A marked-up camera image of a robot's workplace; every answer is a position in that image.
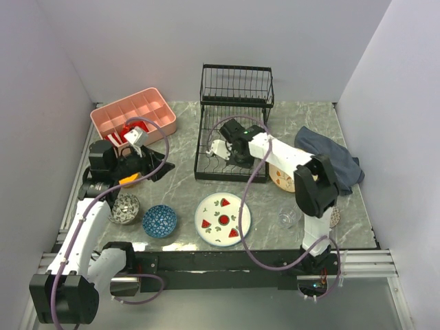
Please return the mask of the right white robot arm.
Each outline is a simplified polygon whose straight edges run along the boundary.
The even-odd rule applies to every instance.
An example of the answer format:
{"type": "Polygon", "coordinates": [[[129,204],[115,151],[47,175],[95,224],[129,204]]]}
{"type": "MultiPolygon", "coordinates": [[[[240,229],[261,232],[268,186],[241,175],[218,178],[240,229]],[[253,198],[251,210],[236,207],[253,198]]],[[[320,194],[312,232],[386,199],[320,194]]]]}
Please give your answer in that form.
{"type": "Polygon", "coordinates": [[[285,271],[301,263],[310,274],[325,266],[325,259],[336,241],[329,235],[330,216],[337,204],[340,185],[330,159],[326,155],[302,152],[276,139],[263,122],[248,115],[231,115],[218,120],[213,128],[221,129],[230,144],[243,141],[245,154],[261,162],[247,181],[239,208],[239,235],[245,252],[259,267],[269,271],[285,271]],[[242,231],[242,215],[250,184],[266,163],[273,164],[294,180],[295,198],[305,216],[305,231],[301,248],[304,252],[292,263],[275,267],[260,262],[249,250],[242,231]]]}

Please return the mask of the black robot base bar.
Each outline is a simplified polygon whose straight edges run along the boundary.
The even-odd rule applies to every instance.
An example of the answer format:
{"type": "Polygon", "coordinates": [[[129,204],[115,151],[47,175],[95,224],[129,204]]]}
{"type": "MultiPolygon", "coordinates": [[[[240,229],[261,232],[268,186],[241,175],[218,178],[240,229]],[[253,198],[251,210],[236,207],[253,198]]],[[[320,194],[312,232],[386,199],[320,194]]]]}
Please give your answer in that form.
{"type": "Polygon", "coordinates": [[[328,247],[322,256],[306,257],[293,267],[304,250],[254,250],[257,265],[244,250],[196,252],[134,252],[134,259],[117,277],[152,274],[164,281],[167,290],[244,289],[275,287],[298,289],[299,276],[336,275],[340,257],[328,247]]]}

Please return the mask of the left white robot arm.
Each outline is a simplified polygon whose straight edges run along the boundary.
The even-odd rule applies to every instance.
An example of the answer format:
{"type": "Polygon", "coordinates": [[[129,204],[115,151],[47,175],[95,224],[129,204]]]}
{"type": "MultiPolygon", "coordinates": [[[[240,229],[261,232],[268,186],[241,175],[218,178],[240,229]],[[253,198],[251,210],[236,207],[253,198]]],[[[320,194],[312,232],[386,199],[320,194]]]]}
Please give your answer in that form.
{"type": "Polygon", "coordinates": [[[98,311],[100,294],[116,275],[138,271],[130,242],[107,243],[96,261],[91,255],[121,189],[119,181],[136,173],[154,182],[174,169],[168,153],[130,145],[122,154],[107,140],[89,145],[89,166],[78,191],[76,215],[58,254],[43,274],[33,275],[30,295],[43,324],[90,324],[98,311]]]}

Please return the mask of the clear plastic cup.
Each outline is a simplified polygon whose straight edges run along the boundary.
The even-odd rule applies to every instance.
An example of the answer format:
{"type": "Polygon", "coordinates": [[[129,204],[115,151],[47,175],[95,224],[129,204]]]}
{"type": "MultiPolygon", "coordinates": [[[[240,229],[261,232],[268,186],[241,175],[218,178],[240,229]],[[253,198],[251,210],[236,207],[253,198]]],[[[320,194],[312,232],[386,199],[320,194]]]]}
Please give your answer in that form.
{"type": "Polygon", "coordinates": [[[295,226],[300,219],[300,214],[295,206],[282,206],[278,212],[278,220],[282,228],[289,229],[295,226]]]}

